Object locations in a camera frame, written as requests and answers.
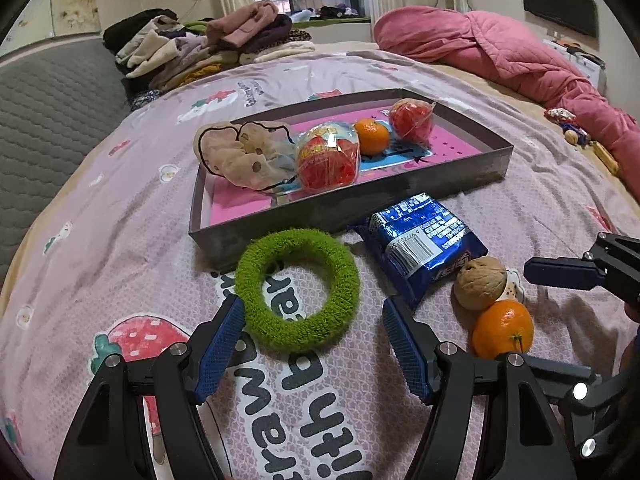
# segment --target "gray mattress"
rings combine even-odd
[[[0,286],[31,223],[129,113],[121,78],[100,39],[0,67]]]

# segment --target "wall-mounted tv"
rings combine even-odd
[[[598,37],[594,0],[523,0],[524,10],[587,36]]]

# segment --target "mandarin orange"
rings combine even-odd
[[[533,320],[515,300],[496,301],[476,321],[471,344],[478,357],[494,359],[504,352],[527,352],[533,343]]]
[[[353,128],[360,140],[360,153],[374,156],[384,152],[391,142],[389,130],[374,119],[360,119]]]

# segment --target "green fuzzy ring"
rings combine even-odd
[[[286,321],[264,302],[262,283],[269,264],[293,254],[311,257],[331,273],[324,307],[306,319]],[[356,312],[360,278],[351,252],[328,234],[289,229],[266,235],[249,245],[236,269],[236,294],[244,301],[249,332],[274,349],[304,352],[341,335]]]

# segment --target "blue snack package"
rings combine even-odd
[[[488,252],[462,220],[425,193],[353,228],[414,311],[431,283]]]

